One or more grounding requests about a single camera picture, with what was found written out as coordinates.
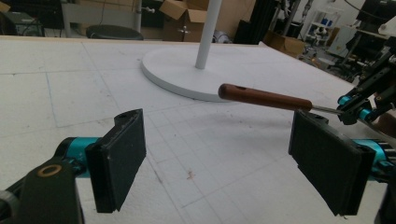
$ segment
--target metal shaft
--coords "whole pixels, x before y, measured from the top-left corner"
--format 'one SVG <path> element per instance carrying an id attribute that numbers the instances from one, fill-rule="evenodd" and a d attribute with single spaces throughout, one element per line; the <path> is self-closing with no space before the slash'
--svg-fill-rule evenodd
<path id="1" fill-rule="evenodd" d="M 312 105 L 312 109 L 313 110 L 322 111 L 322 112 L 326 112 L 326 113 L 329 113 L 329 114 L 335 114 L 335 115 L 340 115 L 340 114 L 343 113 L 343 111 L 341 111 L 341 110 L 331 109 L 329 107 L 323 107 L 323 106 L 318 106 L 318 105 Z"/>

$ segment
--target cardboard box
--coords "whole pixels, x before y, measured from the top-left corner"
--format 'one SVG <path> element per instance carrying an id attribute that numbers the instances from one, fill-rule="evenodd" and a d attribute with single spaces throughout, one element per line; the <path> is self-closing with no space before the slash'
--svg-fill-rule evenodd
<path id="1" fill-rule="evenodd" d="M 0 2 L 0 11 L 9 11 L 9 9 L 10 9 L 9 5 Z"/>
<path id="2" fill-rule="evenodd" d="M 209 0 L 165 0 L 163 41 L 200 42 Z"/>
<path id="3" fill-rule="evenodd" d="M 262 42 L 268 47 L 277 49 L 293 58 L 302 54 L 305 47 L 305 43 L 299 39 L 278 35 L 271 31 L 267 32 Z"/>

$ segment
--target shelf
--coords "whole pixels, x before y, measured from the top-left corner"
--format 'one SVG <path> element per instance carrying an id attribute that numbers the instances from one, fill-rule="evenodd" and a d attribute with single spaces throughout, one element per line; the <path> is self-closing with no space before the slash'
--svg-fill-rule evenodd
<path id="1" fill-rule="evenodd" d="M 333 26 L 323 25 L 322 23 L 315 22 L 315 21 L 313 21 L 313 22 L 311 22 L 311 23 L 312 23 L 313 25 L 318 26 L 318 27 L 323 27 L 323 28 L 328 28 L 328 29 L 333 29 L 333 28 L 334 28 Z"/>

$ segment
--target wall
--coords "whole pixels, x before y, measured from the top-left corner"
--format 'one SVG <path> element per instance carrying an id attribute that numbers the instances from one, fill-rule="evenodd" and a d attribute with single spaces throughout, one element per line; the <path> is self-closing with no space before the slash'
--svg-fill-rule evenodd
<path id="1" fill-rule="evenodd" d="M 348 2 L 357 8 L 361 8 L 364 4 L 364 0 L 348 0 Z M 344 0 L 335 1 L 334 6 L 344 9 L 344 13 L 341 16 L 340 20 L 338 20 L 337 26 L 352 24 L 359 14 L 359 11 L 357 9 L 348 5 Z"/>

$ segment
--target white pole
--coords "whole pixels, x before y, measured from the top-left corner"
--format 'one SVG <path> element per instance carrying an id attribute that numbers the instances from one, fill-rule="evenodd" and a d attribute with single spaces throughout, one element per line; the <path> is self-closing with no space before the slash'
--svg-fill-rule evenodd
<path id="1" fill-rule="evenodd" d="M 142 21 L 142 0 L 137 0 L 134 6 L 134 29 L 140 33 L 140 23 Z"/>
<path id="2" fill-rule="evenodd" d="M 212 43 L 213 33 L 215 33 L 216 23 L 218 22 L 220 7 L 221 0 L 210 0 L 204 30 L 202 32 L 201 44 L 198 50 L 197 61 L 195 63 L 195 67 L 198 69 L 204 69 L 206 66 L 210 43 Z"/>

